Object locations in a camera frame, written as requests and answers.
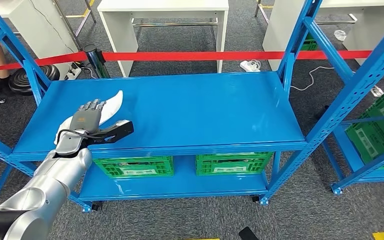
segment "white desk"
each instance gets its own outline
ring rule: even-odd
[[[294,30],[304,0],[276,0],[270,15],[262,47],[265,51],[284,51]],[[348,50],[373,50],[384,36],[384,0],[323,0],[319,15],[354,14],[352,25],[343,45]],[[365,59],[356,59],[362,64]],[[280,60],[269,60],[277,70]]]
[[[217,18],[216,51],[225,49],[228,0],[102,0],[97,9],[114,52],[137,52],[132,19],[164,18]],[[129,76],[132,64],[133,61],[118,61],[123,77]],[[219,73],[222,64],[217,61]]]
[[[0,16],[14,25],[38,58],[78,52],[51,0],[0,0]],[[55,64],[60,79],[64,79],[70,65]]]

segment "black cable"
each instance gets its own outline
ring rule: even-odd
[[[69,133],[76,134],[76,135],[79,135],[79,136],[82,136],[82,137],[88,138],[88,139],[104,139],[105,138],[103,136],[90,136],[90,135],[83,134],[83,133],[80,133],[80,132],[77,132],[77,131],[74,131],[71,129],[62,129],[61,131],[58,132],[58,137],[56,138],[56,144],[58,144],[60,142],[60,137],[61,137],[61,134],[63,132],[69,132]]]

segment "gray carpet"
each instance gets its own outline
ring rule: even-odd
[[[85,7],[82,0],[61,0],[66,14],[78,15]],[[103,51],[111,46],[96,7],[97,24],[89,20],[79,40],[83,45],[96,44]],[[262,50],[267,24],[260,15],[254,18],[254,0],[229,0],[226,51]],[[329,15],[321,20],[340,20],[345,16]],[[181,21],[154,19],[152,21]],[[80,19],[70,19],[79,26]],[[346,25],[325,25],[324,32],[338,49],[341,43],[333,37],[336,29],[349,31]],[[214,51],[215,39],[210,26],[142,28],[137,32],[139,51]],[[358,65],[348,61],[353,69]],[[266,61],[263,70],[269,70]],[[115,62],[106,64],[111,76],[121,76]],[[329,67],[327,61],[297,61],[292,84],[305,87],[311,80],[308,72],[318,66]],[[239,72],[239,61],[225,61],[223,72]],[[215,61],[135,62],[132,76],[215,73]],[[290,102],[304,133],[316,123],[313,115],[328,105],[343,87],[333,70],[320,69],[314,73],[315,84],[306,91],[292,89]],[[384,89],[384,80],[379,84]],[[14,146],[35,110],[32,97],[14,96],[0,105],[0,140]],[[366,96],[348,116],[357,117],[374,101]],[[340,152],[329,140],[334,154]],[[289,153],[284,153],[283,161]],[[344,161],[341,166],[347,171]],[[3,191],[0,203],[20,189],[28,178],[13,170]],[[238,232],[249,226],[261,240],[341,239],[370,240],[372,233],[384,232],[384,183],[358,184],[348,187],[341,196],[334,196],[329,183],[337,180],[323,150],[319,147],[274,195],[268,206],[251,202],[248,196],[202,197],[185,199],[132,200],[106,202],[103,210],[88,214],[67,201],[50,233],[51,240],[134,240],[191,238],[240,239]]]

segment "robotic arm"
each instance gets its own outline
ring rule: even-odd
[[[0,240],[47,239],[57,213],[92,164],[88,146],[115,143],[134,131],[128,120],[99,129],[105,103],[96,99],[80,106],[31,180],[0,205]]]

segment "blue shelf board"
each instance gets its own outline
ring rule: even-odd
[[[346,163],[351,172],[355,172],[364,167],[364,163],[353,143],[348,138],[345,130],[347,126],[339,125],[334,131],[333,136],[342,151]],[[358,180],[359,183],[384,182],[384,168],[378,168]]]
[[[127,199],[186,198],[260,195],[267,192],[262,174],[197,176],[195,156],[175,156],[174,175],[112,179],[96,165],[87,170],[79,199],[107,201]]]
[[[101,127],[127,119],[134,133],[90,146],[96,158],[298,150],[307,144],[275,72],[213,73],[54,81],[11,157],[41,160],[55,148],[59,125],[80,105],[119,90],[122,106]]]

